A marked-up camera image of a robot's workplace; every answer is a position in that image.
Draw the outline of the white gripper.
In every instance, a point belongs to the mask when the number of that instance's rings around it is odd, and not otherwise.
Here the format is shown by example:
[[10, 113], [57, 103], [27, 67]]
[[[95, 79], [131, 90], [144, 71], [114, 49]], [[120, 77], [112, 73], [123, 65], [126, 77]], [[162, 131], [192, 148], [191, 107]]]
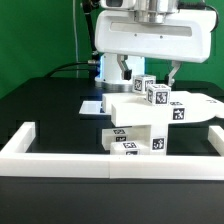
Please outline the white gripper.
[[128, 56], [174, 60], [168, 85], [182, 62], [202, 63], [210, 56], [214, 12], [180, 10], [169, 14], [162, 24], [139, 23], [131, 11], [103, 11], [96, 24], [95, 46], [98, 51], [114, 53], [123, 80], [130, 80]]

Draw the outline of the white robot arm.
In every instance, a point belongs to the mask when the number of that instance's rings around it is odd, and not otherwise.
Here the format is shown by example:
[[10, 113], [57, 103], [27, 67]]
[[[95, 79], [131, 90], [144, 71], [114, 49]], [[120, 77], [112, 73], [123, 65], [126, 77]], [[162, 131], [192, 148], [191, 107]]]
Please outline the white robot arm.
[[202, 63], [210, 56], [217, 10], [204, 3], [181, 0], [100, 0], [95, 46], [112, 54], [120, 78], [130, 80], [130, 56], [170, 60], [168, 83], [184, 62]]

